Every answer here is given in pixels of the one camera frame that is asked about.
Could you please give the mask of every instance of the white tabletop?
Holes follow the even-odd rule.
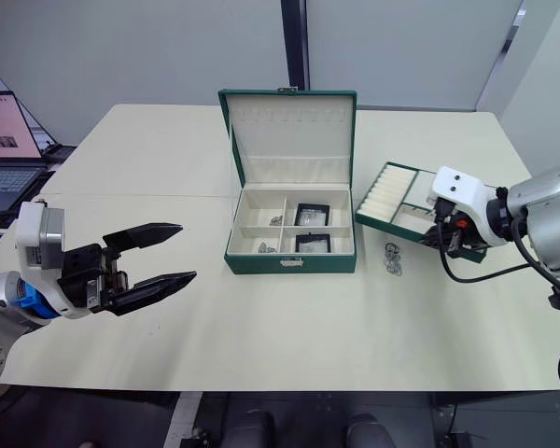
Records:
[[[528,177],[493,114],[358,110],[353,197],[386,161],[448,164],[490,185]],[[42,189],[46,193],[236,196],[240,186],[219,107],[116,105]]]
[[[126,105],[110,114],[128,118],[135,110],[145,117],[144,109],[166,115],[164,110],[175,108],[193,109]],[[217,115],[213,108],[197,109],[203,117]],[[207,120],[213,127],[215,120]],[[550,307],[548,285],[535,273],[459,285],[446,277],[434,250],[357,225],[353,274],[233,275],[223,253],[234,200],[220,189],[224,182],[231,185],[231,175],[220,180],[221,172],[209,173],[199,164],[193,182],[179,179],[168,193],[140,194],[133,183],[125,192],[108,179],[109,194],[94,195],[90,179],[81,185],[77,175],[88,164],[85,151],[100,154],[86,145],[91,141],[53,177],[59,184],[51,184],[52,189],[65,184],[61,174],[68,173],[81,194],[63,187],[62,194],[42,195],[50,206],[66,210],[66,247],[98,242],[103,234],[147,222],[179,223],[185,229],[178,235],[125,253],[119,267],[130,283],[161,273],[196,270],[198,276],[174,296],[129,315],[55,319],[15,344],[2,382],[144,390],[559,387],[560,312]],[[230,164],[221,161],[229,150],[222,143],[209,146],[207,166]],[[185,152],[190,150],[166,157],[185,159]],[[483,113],[360,112],[355,152],[355,197],[387,160],[429,169],[447,163],[494,185],[527,176],[496,120]],[[93,165],[104,169],[99,161]],[[128,171],[142,168],[137,164]],[[208,182],[211,194],[197,194],[197,184]],[[386,241],[401,247],[402,277],[385,271]],[[0,271],[17,269],[12,246],[11,229],[0,240]],[[521,261],[507,245],[490,249],[481,265],[462,259],[452,264],[460,275],[475,276]]]

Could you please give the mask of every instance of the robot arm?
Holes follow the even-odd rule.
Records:
[[[531,266],[552,284],[553,294],[548,299],[553,308],[560,310],[560,167],[517,184],[510,191],[490,189],[479,179],[442,167],[428,201],[434,204],[436,226],[422,242],[437,246],[444,270],[451,278],[474,283]],[[447,249],[444,229],[448,230]],[[525,235],[539,261],[523,245]],[[458,278],[448,267],[445,254],[456,256],[461,246],[484,248],[508,241],[514,241],[527,264],[473,279]]]
[[[544,269],[560,281],[560,167],[511,187],[492,189],[475,177],[449,167],[436,174],[427,199],[452,208],[442,217],[448,234],[448,252],[458,247],[504,245],[512,241],[514,219],[526,219],[529,239]],[[425,239],[437,245],[435,229]]]
[[[181,230],[146,224],[104,236],[105,247],[64,251],[64,210],[23,203],[15,234],[21,273],[0,273],[0,374],[12,344],[52,318],[124,315],[185,287],[196,272],[160,275],[129,288],[127,274],[117,269],[121,252],[161,243]]]

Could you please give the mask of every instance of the gray robot arm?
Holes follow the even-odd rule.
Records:
[[[104,236],[105,247],[64,251],[64,210],[23,203],[15,233],[20,272],[0,273],[0,374],[20,336],[51,319],[109,311],[124,315],[185,287],[196,272],[170,273],[129,287],[120,253],[161,243],[181,226],[154,223]]]
[[[512,221],[526,219],[525,231],[541,265],[560,281],[560,167],[506,190],[487,187],[480,179],[444,166],[427,200],[434,206],[449,205],[442,217],[446,224],[461,216],[473,223],[476,233],[459,230],[458,245],[504,245],[512,241]]]

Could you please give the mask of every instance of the white wall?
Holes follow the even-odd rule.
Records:
[[[0,0],[0,78],[77,144],[117,103],[217,105],[221,88],[287,86],[280,2]]]
[[[521,0],[309,0],[312,89],[474,109]]]
[[[560,0],[525,0],[526,14],[497,73],[490,78],[477,108],[498,118],[511,102],[541,42],[552,25]]]
[[[560,9],[500,123],[532,174],[560,164]]]

